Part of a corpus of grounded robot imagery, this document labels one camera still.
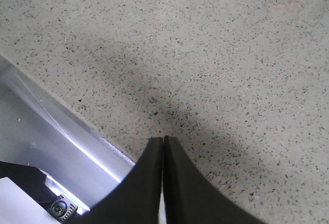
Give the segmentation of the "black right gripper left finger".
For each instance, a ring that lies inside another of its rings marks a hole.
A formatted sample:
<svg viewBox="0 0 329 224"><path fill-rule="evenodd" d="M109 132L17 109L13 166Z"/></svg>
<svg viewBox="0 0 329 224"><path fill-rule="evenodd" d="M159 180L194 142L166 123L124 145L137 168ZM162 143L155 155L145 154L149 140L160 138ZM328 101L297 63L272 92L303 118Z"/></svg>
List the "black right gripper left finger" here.
<svg viewBox="0 0 329 224"><path fill-rule="evenodd" d="M122 182L73 223L159 223L162 163L163 138L150 138Z"/></svg>

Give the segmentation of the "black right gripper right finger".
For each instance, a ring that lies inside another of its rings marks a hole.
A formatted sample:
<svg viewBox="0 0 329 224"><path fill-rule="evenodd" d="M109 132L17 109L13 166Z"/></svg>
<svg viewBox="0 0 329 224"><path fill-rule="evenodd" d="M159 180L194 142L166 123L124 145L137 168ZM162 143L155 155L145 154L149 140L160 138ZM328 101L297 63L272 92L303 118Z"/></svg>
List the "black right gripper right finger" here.
<svg viewBox="0 0 329 224"><path fill-rule="evenodd" d="M164 138L163 194L167 223L262 223L221 194L176 137Z"/></svg>

